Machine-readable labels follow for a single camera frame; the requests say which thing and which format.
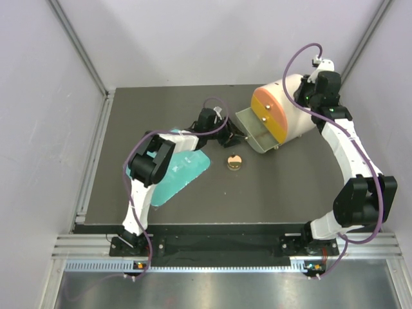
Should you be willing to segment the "grey bottom drawer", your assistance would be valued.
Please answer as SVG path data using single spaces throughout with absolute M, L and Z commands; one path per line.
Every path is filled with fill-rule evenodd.
M 264 126 L 263 121 L 257 117 L 251 108 L 243 109 L 236 113 L 239 128 L 245 134 L 245 140 L 257 153 L 264 154 L 271 149 L 278 149 L 280 143 Z

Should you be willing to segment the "gold round compact jar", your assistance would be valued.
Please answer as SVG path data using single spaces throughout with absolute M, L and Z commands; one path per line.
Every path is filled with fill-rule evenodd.
M 243 160 L 238 154 L 232 154 L 227 158 L 227 167 L 231 171 L 238 171 L 242 166 Z

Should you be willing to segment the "yellow drawer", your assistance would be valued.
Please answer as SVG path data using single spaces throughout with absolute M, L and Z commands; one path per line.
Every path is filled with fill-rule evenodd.
M 287 136 L 287 120 L 278 101 L 272 97 L 258 98 L 253 96 L 251 108 L 271 135 L 279 143 L 284 143 Z

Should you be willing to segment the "white cylindrical drawer organizer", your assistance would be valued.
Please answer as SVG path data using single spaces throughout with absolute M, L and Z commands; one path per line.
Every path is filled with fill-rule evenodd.
M 260 86 L 271 92 L 285 112 L 287 120 L 287 136 L 284 143 L 307 133 L 315 127 L 315 124 L 311 120 L 311 116 L 295 107 L 286 96 L 287 93 L 292 95 L 293 92 L 298 89 L 302 77 L 303 76 L 300 74 L 292 74 L 286 77 L 286 82 L 279 79 L 270 84 Z

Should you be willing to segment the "orange drawer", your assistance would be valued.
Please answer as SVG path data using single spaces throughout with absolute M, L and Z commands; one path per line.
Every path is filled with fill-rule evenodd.
M 273 135 L 286 134 L 287 121 L 285 112 L 271 92 L 263 87 L 255 89 L 250 107 Z

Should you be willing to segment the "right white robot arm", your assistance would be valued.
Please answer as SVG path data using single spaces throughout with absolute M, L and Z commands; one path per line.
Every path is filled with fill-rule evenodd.
M 327 141 L 341 169 L 344 186 L 333 201 L 333 209 L 305 224 L 302 250 L 314 255 L 324 241 L 364 227 L 380 229 L 386 222 L 398 188 L 393 176 L 385 176 L 366 154 L 355 132 L 349 110 L 340 105 L 341 76 L 322 71 L 315 81 L 301 78 L 294 100 L 310 110 L 312 122 Z

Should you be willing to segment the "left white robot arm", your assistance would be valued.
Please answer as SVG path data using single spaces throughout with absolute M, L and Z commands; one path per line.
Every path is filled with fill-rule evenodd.
M 227 148 L 238 145 L 246 134 L 218 108 L 202 108 L 198 119 L 187 129 L 177 131 L 148 131 L 137 143 L 123 166 L 128 191 L 128 209 L 119 238 L 132 255 L 145 250 L 143 237 L 155 187 L 163 180 L 173 155 L 198 151 L 208 141 L 216 140 Z

